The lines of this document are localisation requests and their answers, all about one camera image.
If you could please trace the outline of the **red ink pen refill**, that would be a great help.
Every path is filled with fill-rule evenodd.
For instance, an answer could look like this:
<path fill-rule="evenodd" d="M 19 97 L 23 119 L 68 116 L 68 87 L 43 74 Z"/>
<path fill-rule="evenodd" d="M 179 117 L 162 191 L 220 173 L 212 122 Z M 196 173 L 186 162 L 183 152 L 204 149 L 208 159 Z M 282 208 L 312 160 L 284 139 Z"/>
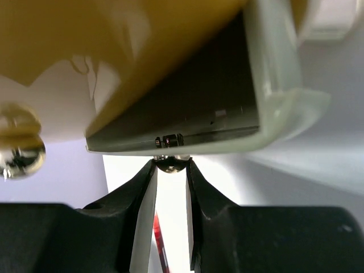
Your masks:
<path fill-rule="evenodd" d="M 167 256 L 166 256 L 166 250 L 164 247 L 162 230 L 160 228 L 159 217 L 158 217 L 157 212 L 155 212 L 155 215 L 154 215 L 153 231 L 154 231 L 156 245 L 157 245 L 157 249 L 158 249 L 158 253 L 159 253 L 162 272 L 170 273 L 168 260 L 167 260 Z"/>

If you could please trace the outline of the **cream round drawer cabinet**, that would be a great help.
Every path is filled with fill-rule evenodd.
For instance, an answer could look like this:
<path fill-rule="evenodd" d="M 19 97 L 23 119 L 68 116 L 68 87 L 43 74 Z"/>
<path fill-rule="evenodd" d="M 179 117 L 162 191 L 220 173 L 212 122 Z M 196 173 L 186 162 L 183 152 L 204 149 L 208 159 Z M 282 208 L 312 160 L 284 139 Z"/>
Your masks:
<path fill-rule="evenodd" d="M 1 176 L 78 138 L 166 172 L 294 138 L 330 101 L 304 85 L 300 46 L 362 19 L 362 1 L 2 1 Z"/>

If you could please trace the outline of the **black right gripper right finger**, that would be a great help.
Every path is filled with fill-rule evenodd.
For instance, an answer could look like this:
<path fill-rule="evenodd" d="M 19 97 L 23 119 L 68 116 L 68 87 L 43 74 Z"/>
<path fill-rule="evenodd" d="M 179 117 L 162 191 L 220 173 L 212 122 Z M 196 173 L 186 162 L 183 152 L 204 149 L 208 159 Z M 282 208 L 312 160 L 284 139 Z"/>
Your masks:
<path fill-rule="evenodd" d="M 186 168 L 189 266 L 194 272 L 244 272 L 231 210 L 238 205 L 203 176 L 191 159 Z"/>

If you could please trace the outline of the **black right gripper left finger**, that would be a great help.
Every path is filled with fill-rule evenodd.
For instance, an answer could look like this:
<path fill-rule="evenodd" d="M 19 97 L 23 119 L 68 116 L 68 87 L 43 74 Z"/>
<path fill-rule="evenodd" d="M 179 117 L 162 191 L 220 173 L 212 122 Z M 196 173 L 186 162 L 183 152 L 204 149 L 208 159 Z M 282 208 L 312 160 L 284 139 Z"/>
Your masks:
<path fill-rule="evenodd" d="M 147 272 L 157 190 L 150 160 L 128 182 L 77 210 L 76 272 Z"/>

